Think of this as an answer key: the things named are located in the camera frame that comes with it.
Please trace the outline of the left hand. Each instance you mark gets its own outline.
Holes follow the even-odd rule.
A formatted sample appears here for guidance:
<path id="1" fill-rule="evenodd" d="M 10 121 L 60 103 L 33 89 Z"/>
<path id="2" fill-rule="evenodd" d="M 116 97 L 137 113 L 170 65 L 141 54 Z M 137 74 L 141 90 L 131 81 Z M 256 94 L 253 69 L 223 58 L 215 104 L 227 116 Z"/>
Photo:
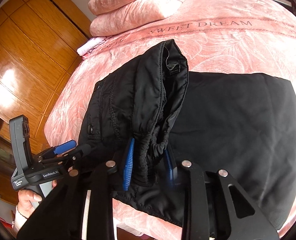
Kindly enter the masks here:
<path id="1" fill-rule="evenodd" d="M 39 203 L 42 197 L 36 192 L 23 189 L 18 191 L 18 204 L 17 211 L 25 218 L 29 218 L 34 212 L 35 208 L 33 203 Z"/>

